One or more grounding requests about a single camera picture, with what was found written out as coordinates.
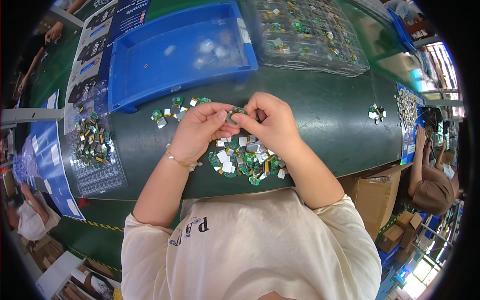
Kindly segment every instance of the gold tape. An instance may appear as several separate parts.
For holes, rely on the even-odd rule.
[[[67,217],[72,219],[72,220],[79,221],[79,222],[82,222],[82,223],[85,223],[85,224],[88,224],[88,225],[91,225],[91,226],[105,228],[105,229],[111,229],[113,231],[123,232],[123,229],[124,229],[123,227],[119,228],[117,226],[105,225],[105,224],[101,224],[101,223],[97,223],[97,222],[91,222],[91,221],[88,221],[88,220],[83,221],[83,220],[75,219],[75,218],[72,218],[72,217],[69,217],[69,216],[67,216]]]
[[[117,272],[121,272],[120,269],[117,269],[117,268],[111,267],[111,266],[109,266],[109,265],[107,265],[107,264],[101,263],[101,262],[99,262],[99,261],[97,261],[97,260],[95,260],[95,259],[93,259],[93,258],[91,258],[91,257],[86,256],[85,254],[81,253],[80,251],[75,250],[74,248],[72,248],[72,247],[70,247],[70,246],[67,246],[67,247],[68,247],[68,249],[69,249],[70,251],[75,252],[75,253],[77,253],[78,255],[82,256],[82,257],[88,258],[88,259],[96,262],[97,264],[101,264],[101,265],[103,265],[103,266],[105,266],[105,267],[107,267],[107,268],[109,268],[109,269],[115,270],[115,271],[117,271]]]

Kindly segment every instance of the workbench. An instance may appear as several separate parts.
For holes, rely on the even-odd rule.
[[[151,0],[147,19],[212,1]],[[179,96],[207,97],[216,102],[244,106],[256,91],[271,93],[286,101],[293,114],[302,139],[324,161],[337,177],[396,161],[401,155],[402,134],[396,115],[396,81],[421,92],[422,71],[419,60],[404,53],[404,46],[392,26],[359,10],[346,0],[338,0],[345,15],[357,31],[367,55],[370,70],[356,78],[319,72],[282,70],[261,66],[244,85],[233,82],[209,84],[181,91]],[[90,3],[76,16],[86,19],[96,10]],[[57,44],[48,48],[48,57],[39,64],[27,96],[30,107],[40,107],[60,89],[59,108],[65,101],[65,89],[72,60],[79,42],[79,33],[64,28]],[[387,111],[384,122],[375,125],[368,118],[369,106],[376,103]],[[91,198],[136,200],[157,162],[165,153],[166,144],[175,133],[177,123],[170,121],[157,128],[150,117],[154,110],[171,106],[171,95],[138,107],[134,114],[110,115],[116,144],[128,187],[116,189]],[[59,122],[63,133],[63,121]],[[68,146],[60,134],[65,173],[73,196],[79,197],[76,179],[69,162]],[[216,174],[208,164],[207,155],[214,151],[210,144],[200,159],[205,165],[193,172],[185,187],[183,198],[211,197],[238,193],[266,191],[293,186],[293,180],[267,177],[259,186],[251,185],[245,176],[233,179]]]

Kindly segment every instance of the hand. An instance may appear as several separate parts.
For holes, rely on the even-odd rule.
[[[423,153],[426,156],[429,156],[431,152],[432,152],[432,142],[430,141],[430,139],[428,139],[428,142],[425,144],[423,148]]]
[[[176,160],[190,164],[205,153],[212,140],[238,134],[239,126],[225,121],[232,108],[231,104],[207,102],[189,109],[175,132],[170,153]]]
[[[249,115],[237,113],[232,115],[232,120],[280,157],[291,154],[292,147],[301,142],[297,123],[286,102],[271,94],[257,92],[244,108]],[[255,120],[257,115],[262,123]]]
[[[20,186],[20,190],[22,191],[22,193],[23,193],[25,196],[32,193],[32,192],[30,191],[30,187],[29,187],[28,184],[26,184],[25,182],[22,183],[22,185]]]
[[[45,34],[45,42],[50,43],[59,38],[61,31],[63,29],[63,24],[61,22],[56,22],[52,28]]]
[[[423,149],[427,137],[425,136],[425,129],[420,124],[417,124],[417,140],[415,141],[415,149]]]
[[[27,76],[22,79],[22,82],[18,85],[18,92],[21,94],[24,90],[25,85],[27,84]]]

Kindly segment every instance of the yellow and black tape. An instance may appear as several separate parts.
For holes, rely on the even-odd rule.
[[[383,226],[383,228],[381,228],[378,233],[382,233],[384,232],[386,229],[388,229],[390,226],[392,226],[393,224],[395,224],[395,221],[402,215],[402,213],[404,211],[406,211],[407,209],[409,208],[409,206],[406,206],[405,209],[400,213],[398,214],[398,216],[395,217],[395,219],[393,219],[392,221],[390,221],[389,223],[387,223],[385,226]]]
[[[92,260],[92,261],[96,262],[97,264],[104,265],[105,267],[107,267],[107,268],[109,268],[109,269],[115,270],[115,271],[117,271],[117,272],[121,272],[121,270],[119,270],[119,269],[117,269],[117,268],[114,268],[114,267],[111,267],[111,266],[109,266],[109,265],[107,265],[107,264],[101,263],[101,262],[99,262],[99,261],[97,261],[97,260],[95,260],[95,259],[93,259],[93,258],[91,258],[91,257],[88,257],[88,256],[86,256],[85,254],[83,254],[83,253],[75,250],[74,248],[72,248],[72,247],[70,247],[70,246],[68,246],[68,250],[70,250],[70,251],[72,251],[72,252],[75,252],[75,253],[77,253],[78,255],[82,256],[82,257],[88,258],[89,260]]]
[[[97,223],[97,222],[91,222],[91,221],[88,221],[88,220],[83,221],[83,220],[75,219],[75,218],[72,218],[72,217],[69,217],[69,218],[70,218],[70,219],[73,219],[73,220],[75,220],[75,221],[79,221],[79,222],[82,222],[82,223],[91,225],[91,226],[100,227],[100,228],[105,228],[105,229],[110,229],[110,230],[113,230],[113,231],[123,232],[123,227],[122,227],[122,228],[119,228],[119,227],[117,227],[117,226],[105,225],[105,224],[101,224],[101,223]]]

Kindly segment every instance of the person's left hand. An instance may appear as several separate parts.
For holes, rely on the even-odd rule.
[[[207,102],[189,109],[180,121],[170,153],[185,164],[196,162],[207,150],[208,143],[240,132],[240,126],[226,122],[233,105]]]
[[[18,85],[18,92],[21,94],[22,91],[24,90],[24,87],[25,85],[27,84],[27,76],[25,76],[23,79],[22,79],[22,82],[20,82],[20,84]]]
[[[61,31],[63,29],[63,24],[61,22],[56,22],[52,28],[45,34],[45,42],[50,43],[59,38]]]

